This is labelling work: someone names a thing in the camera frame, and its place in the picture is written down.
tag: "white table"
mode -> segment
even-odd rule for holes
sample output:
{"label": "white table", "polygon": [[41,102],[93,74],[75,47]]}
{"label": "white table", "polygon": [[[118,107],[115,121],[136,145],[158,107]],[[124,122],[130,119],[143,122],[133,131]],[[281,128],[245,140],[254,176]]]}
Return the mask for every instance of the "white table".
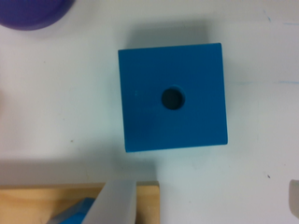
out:
{"label": "white table", "polygon": [[[78,0],[0,27],[0,184],[158,180],[161,223],[298,223],[299,2]],[[126,154],[118,49],[221,42],[229,144]]]}

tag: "round hole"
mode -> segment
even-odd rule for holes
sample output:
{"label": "round hole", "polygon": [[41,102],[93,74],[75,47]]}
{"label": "round hole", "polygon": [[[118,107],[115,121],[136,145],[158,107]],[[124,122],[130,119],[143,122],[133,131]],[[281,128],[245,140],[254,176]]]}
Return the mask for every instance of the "round hole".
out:
{"label": "round hole", "polygon": [[162,104],[171,110],[176,110],[184,105],[184,96],[180,90],[170,88],[162,94]]}

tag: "wooden board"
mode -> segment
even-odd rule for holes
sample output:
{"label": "wooden board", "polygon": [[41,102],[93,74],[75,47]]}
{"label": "wooden board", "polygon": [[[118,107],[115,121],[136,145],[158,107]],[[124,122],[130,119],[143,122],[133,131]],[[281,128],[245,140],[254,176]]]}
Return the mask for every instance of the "wooden board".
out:
{"label": "wooden board", "polygon": [[[46,224],[80,200],[96,198],[103,185],[19,187],[0,189],[0,224]],[[160,189],[137,186],[136,224],[160,223]]]}

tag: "blue block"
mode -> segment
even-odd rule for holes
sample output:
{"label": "blue block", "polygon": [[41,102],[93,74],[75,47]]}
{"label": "blue block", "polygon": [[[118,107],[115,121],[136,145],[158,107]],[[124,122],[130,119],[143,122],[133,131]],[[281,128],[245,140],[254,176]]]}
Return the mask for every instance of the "blue block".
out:
{"label": "blue block", "polygon": [[94,199],[86,198],[53,217],[47,224],[81,224],[93,203]]}
{"label": "blue block", "polygon": [[127,152],[227,144],[221,44],[119,50]]}

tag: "purple object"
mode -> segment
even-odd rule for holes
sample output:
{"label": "purple object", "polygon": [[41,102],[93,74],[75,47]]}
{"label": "purple object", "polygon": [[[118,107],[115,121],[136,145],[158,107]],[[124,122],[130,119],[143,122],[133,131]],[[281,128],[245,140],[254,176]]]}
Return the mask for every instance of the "purple object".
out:
{"label": "purple object", "polygon": [[0,0],[0,24],[16,30],[37,30],[65,15],[75,0]]}

